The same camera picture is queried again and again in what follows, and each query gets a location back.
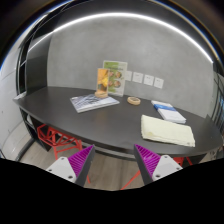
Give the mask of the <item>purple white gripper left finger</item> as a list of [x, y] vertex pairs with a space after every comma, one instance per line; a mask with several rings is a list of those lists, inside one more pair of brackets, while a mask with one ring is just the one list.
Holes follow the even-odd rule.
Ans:
[[47, 168], [47, 171], [83, 187], [94, 155], [95, 146], [91, 145], [70, 157], [60, 157]]

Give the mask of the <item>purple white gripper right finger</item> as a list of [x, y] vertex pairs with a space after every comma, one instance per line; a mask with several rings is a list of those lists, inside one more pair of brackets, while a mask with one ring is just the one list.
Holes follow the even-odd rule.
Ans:
[[169, 155], [160, 156], [137, 144], [134, 145], [134, 156], [145, 185], [182, 169]]

